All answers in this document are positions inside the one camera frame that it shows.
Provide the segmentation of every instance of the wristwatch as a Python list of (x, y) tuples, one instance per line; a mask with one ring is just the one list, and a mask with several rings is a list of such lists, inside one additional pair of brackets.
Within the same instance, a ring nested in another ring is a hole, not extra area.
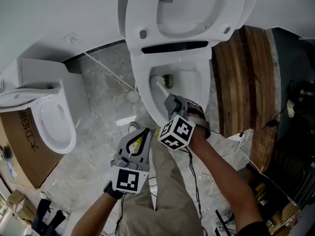
[(109, 181), (107, 185), (104, 187), (104, 193), (108, 193), (110, 196), (112, 196), (114, 199), (121, 199), (124, 195), (121, 191), (114, 191), (113, 190), (113, 182)]

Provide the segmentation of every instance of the wooden panel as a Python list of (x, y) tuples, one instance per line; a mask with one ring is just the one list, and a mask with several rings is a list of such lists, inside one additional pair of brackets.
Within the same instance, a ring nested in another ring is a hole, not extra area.
[(251, 114), (256, 114), (255, 129), (263, 128), (275, 114), (275, 82), (273, 64), (264, 30), (254, 27), (245, 27), (246, 40), (249, 55), (246, 56), (247, 63), (252, 63), (252, 71), (255, 81), (255, 104), (251, 104)]
[(267, 170), (277, 136), (277, 127), (254, 130), (252, 138), (251, 161), (261, 172)]
[(230, 137), (250, 127), (249, 85), (238, 31), (228, 41), (214, 47), (212, 63), (218, 95), (220, 133)]

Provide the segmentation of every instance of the white toilet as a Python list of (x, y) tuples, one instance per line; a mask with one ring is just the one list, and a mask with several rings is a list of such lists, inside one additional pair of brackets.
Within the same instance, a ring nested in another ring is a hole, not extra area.
[(0, 112), (31, 108), (44, 143), (66, 154), (76, 145), (76, 128), (90, 115), (82, 76), (62, 63), (17, 59), (0, 75)]
[(168, 122), (166, 98), (150, 87), (152, 75), (171, 74), (168, 91), (205, 110), (210, 93), (211, 48), (227, 41), (248, 18), (256, 0), (118, 0), (118, 21), (145, 107)]

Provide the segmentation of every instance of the toilet lid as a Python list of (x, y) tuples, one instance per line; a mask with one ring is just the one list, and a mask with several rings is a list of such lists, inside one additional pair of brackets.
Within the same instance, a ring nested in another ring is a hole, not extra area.
[(245, 0), (128, 0), (126, 42), (143, 47), (185, 40), (226, 41), (242, 17)]
[(22, 88), (5, 91), (0, 94), (0, 113), (26, 109), (38, 100), (49, 95), (58, 94), (59, 88), (33, 89)]

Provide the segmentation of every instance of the floor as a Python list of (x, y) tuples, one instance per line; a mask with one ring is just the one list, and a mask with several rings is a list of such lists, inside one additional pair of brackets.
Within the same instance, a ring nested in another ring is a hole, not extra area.
[[(134, 84), (129, 51), (125, 43), (97, 51), (92, 56), (111, 68), (129, 84)], [(111, 179), (110, 161), (119, 140), (127, 132), (127, 124), (134, 120), (141, 126), (153, 130), (156, 128), (156, 124), (147, 113), (142, 101), (135, 104), (128, 102), (126, 99), (128, 88), (120, 85), (109, 72), (93, 60), (82, 57), (66, 66), (70, 72), (82, 73), (92, 116), (78, 131), (75, 150), (61, 160), (40, 190), (18, 189), (24, 192), (35, 205), (39, 203), (39, 192), (44, 191), (55, 205), (55, 210), (85, 211), (102, 194), (105, 184)], [(211, 130), (218, 132), (218, 103), (212, 69), (211, 92), (206, 116), (210, 120)], [(225, 139), (214, 133), (208, 141), (221, 156), (235, 151), (239, 145), (237, 141)], [(246, 144), (242, 146), (247, 155), (249, 155), (251, 144), (252, 132), (250, 132)], [(188, 156), (182, 152), (175, 152), (173, 156), (183, 174), (187, 191), (196, 200), (194, 178), (188, 167)], [(239, 150), (225, 159), (236, 170), (243, 168), (248, 162)], [(197, 157), (193, 158), (193, 165), (197, 174), (203, 212), (202, 224), (208, 234), (212, 236), (215, 235), (213, 232), (215, 210), (225, 210), (228, 208), (228, 204), (216, 185), (212, 186), (209, 177), (201, 174), (200, 171), (204, 165)], [(209, 175), (206, 168), (202, 173)], [(117, 214), (119, 214), (118, 206), (111, 215), (113, 222), (117, 220)], [(58, 227), (60, 234), (64, 232), (65, 226), (64, 222)]]

